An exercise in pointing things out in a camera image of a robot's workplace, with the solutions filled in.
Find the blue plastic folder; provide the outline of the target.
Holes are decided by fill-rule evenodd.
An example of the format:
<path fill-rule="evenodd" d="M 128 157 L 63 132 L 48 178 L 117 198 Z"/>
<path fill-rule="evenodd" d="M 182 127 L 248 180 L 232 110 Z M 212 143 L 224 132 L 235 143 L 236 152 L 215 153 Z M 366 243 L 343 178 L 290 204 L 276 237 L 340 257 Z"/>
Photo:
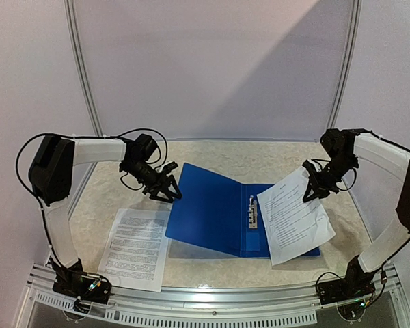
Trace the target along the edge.
<path fill-rule="evenodd" d="M 270 184 L 242 184 L 236 180 L 185 163 L 167 222 L 166 237 L 241 258 L 269 258 L 262 215 L 258 227 L 249 228 L 249 199 Z"/>

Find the printed paper sheet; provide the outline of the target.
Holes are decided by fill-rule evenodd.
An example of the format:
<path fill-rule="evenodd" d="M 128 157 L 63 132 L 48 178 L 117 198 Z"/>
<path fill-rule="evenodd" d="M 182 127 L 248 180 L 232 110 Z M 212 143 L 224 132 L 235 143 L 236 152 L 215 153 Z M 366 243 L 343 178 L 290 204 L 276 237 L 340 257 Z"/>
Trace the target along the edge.
<path fill-rule="evenodd" d="M 257 194 L 272 266 L 299 257 L 336 235 L 320 200 L 303 201 L 307 186 L 308 172 L 300 167 Z"/>
<path fill-rule="evenodd" d="M 160 292 L 169 239 L 169 211 L 121 208 L 98 265 L 113 286 Z"/>

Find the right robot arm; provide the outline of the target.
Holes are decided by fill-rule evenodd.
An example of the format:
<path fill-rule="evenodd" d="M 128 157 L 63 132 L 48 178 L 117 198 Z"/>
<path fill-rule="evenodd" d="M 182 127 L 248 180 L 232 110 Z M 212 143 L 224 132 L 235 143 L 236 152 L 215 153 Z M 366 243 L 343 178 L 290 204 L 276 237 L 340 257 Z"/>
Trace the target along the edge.
<path fill-rule="evenodd" d="M 363 274 L 377 272 L 410 241 L 410 149 L 363 128 L 328 129 L 320 144 L 329 160 L 322 168 L 309 160 L 303 163 L 308 173 L 304 202 L 338 193 L 343 177 L 361 165 L 379 170 L 363 174 L 362 186 L 355 192 L 358 203 L 386 227 L 349 264 L 352 273 L 340 282 L 342 295 L 353 298 L 366 287 Z"/>

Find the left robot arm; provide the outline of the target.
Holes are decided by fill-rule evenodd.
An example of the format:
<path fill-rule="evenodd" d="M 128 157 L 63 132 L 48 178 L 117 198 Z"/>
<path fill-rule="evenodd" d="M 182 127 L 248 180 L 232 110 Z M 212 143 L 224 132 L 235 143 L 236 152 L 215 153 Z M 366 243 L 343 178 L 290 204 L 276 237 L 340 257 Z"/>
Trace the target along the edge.
<path fill-rule="evenodd" d="M 88 283 L 78 273 L 81 260 L 72 241 L 68 216 L 69 195 L 74 167 L 88 163 L 117 162 L 119 171 L 133 176 L 151 200 L 172 203 L 182 193 L 172 175 L 177 163 L 163 161 L 152 166 L 150 157 L 159 149 L 151 128 L 140 129 L 140 136 L 65 136 L 40 133 L 38 151 L 29 167 L 29 183 L 23 187 L 40 206 L 44 231 L 51 248 L 51 266 L 61 277 L 62 286 L 74 297 L 83 296 Z"/>

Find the metal folder clip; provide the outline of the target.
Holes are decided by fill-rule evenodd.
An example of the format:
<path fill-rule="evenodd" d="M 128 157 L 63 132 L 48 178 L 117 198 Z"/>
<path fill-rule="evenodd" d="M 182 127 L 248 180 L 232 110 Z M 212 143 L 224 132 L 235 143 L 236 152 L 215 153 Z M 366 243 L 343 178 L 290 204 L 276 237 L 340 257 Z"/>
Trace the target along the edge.
<path fill-rule="evenodd" d="M 257 199 L 253 195 L 249 196 L 248 227 L 249 229 L 258 228 L 258 204 L 257 204 Z"/>

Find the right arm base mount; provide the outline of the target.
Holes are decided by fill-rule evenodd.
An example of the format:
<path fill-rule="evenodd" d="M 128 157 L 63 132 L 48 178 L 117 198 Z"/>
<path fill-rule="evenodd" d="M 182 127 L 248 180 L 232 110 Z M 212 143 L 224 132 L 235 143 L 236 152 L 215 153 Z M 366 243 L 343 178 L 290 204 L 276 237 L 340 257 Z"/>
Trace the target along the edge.
<path fill-rule="evenodd" d="M 387 273 L 384 265 L 385 262 L 374 271 L 364 272 L 359 256 L 355 256 L 348 263 L 344 277 L 331 271 L 321 274 L 315 283 L 321 305 L 356 299 L 353 303 L 338 305 L 337 311 L 348 322 L 359 320 L 385 290 Z"/>

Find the aluminium front rail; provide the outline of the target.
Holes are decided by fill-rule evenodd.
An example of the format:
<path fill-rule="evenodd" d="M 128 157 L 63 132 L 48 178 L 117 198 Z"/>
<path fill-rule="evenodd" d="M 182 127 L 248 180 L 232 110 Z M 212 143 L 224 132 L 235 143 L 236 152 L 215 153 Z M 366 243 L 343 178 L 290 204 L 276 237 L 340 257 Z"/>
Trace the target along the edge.
<path fill-rule="evenodd" d="M 393 266 L 382 294 L 362 314 L 341 314 L 363 299 L 323 305 L 313 282 L 268 288 L 174 288 L 146 292 L 112 289 L 106 305 L 88 304 L 53 292 L 54 272 L 34 265 L 17 327 L 410 327 L 407 302 Z"/>

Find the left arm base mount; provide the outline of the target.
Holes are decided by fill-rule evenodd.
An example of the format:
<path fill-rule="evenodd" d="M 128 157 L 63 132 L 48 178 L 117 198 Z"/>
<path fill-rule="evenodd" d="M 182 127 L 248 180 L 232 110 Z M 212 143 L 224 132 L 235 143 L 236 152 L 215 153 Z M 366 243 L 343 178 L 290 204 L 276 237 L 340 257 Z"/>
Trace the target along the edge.
<path fill-rule="evenodd" d="M 108 304 L 112 284 L 104 276 L 83 271 L 81 260 L 66 268 L 50 258 L 49 262 L 56 274 L 53 291 L 81 301 Z"/>

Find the right aluminium frame post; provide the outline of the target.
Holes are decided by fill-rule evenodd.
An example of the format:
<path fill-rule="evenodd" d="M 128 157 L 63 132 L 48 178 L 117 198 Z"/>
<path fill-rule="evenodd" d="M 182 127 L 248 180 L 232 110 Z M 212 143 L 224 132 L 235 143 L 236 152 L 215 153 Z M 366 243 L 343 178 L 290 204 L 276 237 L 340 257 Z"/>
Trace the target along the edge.
<path fill-rule="evenodd" d="M 334 128 L 336 126 L 336 121 L 338 119 L 340 105 L 344 97 L 346 82 L 349 77 L 349 72 L 351 69 L 353 52 L 355 50 L 355 42 L 357 38 L 360 12 L 361 12 L 361 1 L 360 0 L 352 1 L 350 19 L 349 19 L 347 35 L 346 35 L 346 42 L 344 45 L 342 65 L 341 65 L 340 75 L 339 75 L 339 81 L 337 84 L 336 93 L 333 99 L 331 113 L 329 115 L 326 128 Z"/>

